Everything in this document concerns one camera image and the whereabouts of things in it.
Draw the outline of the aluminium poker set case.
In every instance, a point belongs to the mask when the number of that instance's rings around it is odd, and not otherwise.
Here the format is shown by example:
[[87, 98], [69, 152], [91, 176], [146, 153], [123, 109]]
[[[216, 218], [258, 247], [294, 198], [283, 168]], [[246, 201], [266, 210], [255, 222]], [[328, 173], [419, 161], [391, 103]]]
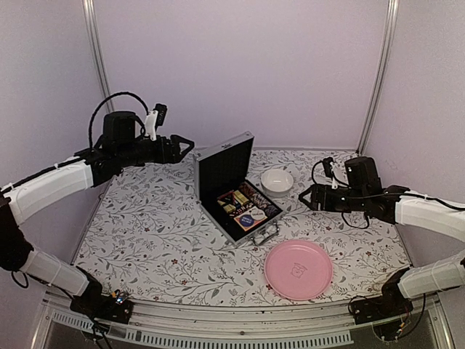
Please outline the aluminium poker set case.
[[[233, 246], [240, 246], [248, 241], [254, 246], [266, 244], [279, 234], [278, 220], [285, 213], [281, 208], [282, 212], [278, 216], [255, 221], [249, 229], [244, 229], [238, 218], [250, 214], [252, 209], [262, 210], [264, 207], [255, 206], [249, 200], [244, 206], [235, 206], [236, 210], [228, 214], [217, 201], [220, 196], [239, 190], [243, 182], [249, 182], [258, 189], [247, 179], [253, 144], [253, 134], [244, 132], [193, 154], [195, 194], [201, 209]], [[258, 190], [267, 198], [269, 204], [278, 206]]]

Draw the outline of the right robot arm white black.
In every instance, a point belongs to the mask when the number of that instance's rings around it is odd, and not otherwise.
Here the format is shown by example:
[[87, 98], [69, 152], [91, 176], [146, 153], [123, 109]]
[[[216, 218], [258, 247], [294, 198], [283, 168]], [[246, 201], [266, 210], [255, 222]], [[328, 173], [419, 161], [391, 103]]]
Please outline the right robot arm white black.
[[[464, 205], [404, 186], [383, 187], [371, 157], [345, 161], [346, 183], [338, 180], [332, 158], [325, 158], [320, 164], [332, 183], [313, 182], [299, 194], [299, 200], [309, 209], [339, 214], [361, 212], [367, 220], [413, 226], [464, 240]], [[376, 300], [376, 311], [390, 317], [403, 306], [404, 300], [463, 285], [464, 252], [458, 252], [423, 267], [406, 268], [393, 274], [381, 288], [383, 295]]]

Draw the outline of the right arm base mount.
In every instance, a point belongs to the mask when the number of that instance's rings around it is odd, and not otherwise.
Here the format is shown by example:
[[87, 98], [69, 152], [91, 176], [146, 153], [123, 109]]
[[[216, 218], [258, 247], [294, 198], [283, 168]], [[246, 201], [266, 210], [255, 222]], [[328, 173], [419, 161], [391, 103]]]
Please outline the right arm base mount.
[[357, 295], [349, 301], [347, 308], [356, 324], [367, 324], [407, 315], [412, 312], [413, 304], [410, 300], [394, 301], [384, 296], [369, 298]]

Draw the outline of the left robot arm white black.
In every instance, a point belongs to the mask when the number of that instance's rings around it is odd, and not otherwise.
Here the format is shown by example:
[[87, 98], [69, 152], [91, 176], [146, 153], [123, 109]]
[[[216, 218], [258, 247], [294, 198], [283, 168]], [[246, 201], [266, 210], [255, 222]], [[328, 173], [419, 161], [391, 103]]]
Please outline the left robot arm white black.
[[195, 143], [179, 135], [158, 135], [167, 107], [143, 103], [144, 117], [131, 111], [113, 111], [103, 118], [102, 134], [93, 138], [94, 121], [104, 104], [124, 96], [106, 97], [89, 120], [89, 145], [67, 160], [54, 164], [1, 189], [1, 269], [21, 272], [79, 300], [93, 316], [108, 309], [102, 284], [80, 268], [47, 254], [26, 240], [20, 226], [57, 202], [107, 183], [127, 167], [146, 164], [177, 164]]

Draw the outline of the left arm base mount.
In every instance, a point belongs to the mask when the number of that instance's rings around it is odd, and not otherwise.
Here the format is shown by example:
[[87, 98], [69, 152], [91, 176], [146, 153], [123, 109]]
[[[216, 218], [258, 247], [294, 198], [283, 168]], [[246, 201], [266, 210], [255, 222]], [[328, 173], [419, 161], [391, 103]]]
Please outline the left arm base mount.
[[83, 314], [91, 320], [102, 319], [119, 324], [129, 323], [133, 307], [129, 293], [119, 289], [109, 295], [104, 295], [98, 289], [86, 290], [81, 296], [74, 296], [70, 304], [73, 312]]

